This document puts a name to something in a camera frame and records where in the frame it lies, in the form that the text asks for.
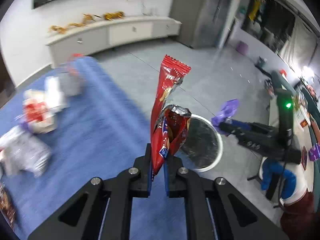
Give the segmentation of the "blue gloved right hand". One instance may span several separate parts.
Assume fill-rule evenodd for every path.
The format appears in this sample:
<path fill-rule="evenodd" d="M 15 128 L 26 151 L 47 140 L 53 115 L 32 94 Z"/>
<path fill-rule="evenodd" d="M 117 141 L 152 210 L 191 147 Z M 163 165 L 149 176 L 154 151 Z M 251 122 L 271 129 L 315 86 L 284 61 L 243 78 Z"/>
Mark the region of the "blue gloved right hand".
<path fill-rule="evenodd" d="M 296 189 L 296 175 L 286 169 L 286 164 L 281 165 L 272 159 L 265 159 L 262 165 L 263 178 L 261 189 L 266 192 L 268 200 L 272 200 L 277 187 L 280 187 L 278 193 L 283 200 L 291 197 Z"/>

